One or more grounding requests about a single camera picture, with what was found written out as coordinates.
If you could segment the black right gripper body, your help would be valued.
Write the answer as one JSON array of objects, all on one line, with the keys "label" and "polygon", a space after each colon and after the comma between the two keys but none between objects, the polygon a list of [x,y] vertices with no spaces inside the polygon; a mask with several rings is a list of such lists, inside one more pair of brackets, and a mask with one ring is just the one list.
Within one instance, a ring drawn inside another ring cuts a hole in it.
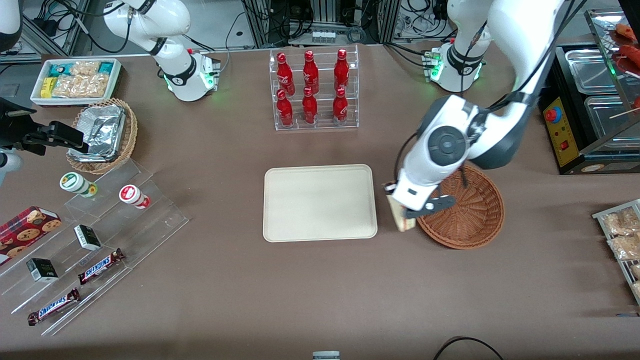
[{"label": "black right gripper body", "polygon": [[25,136],[35,133],[39,126],[33,121],[32,114],[37,111],[0,98],[0,146],[11,150],[21,144]]}]

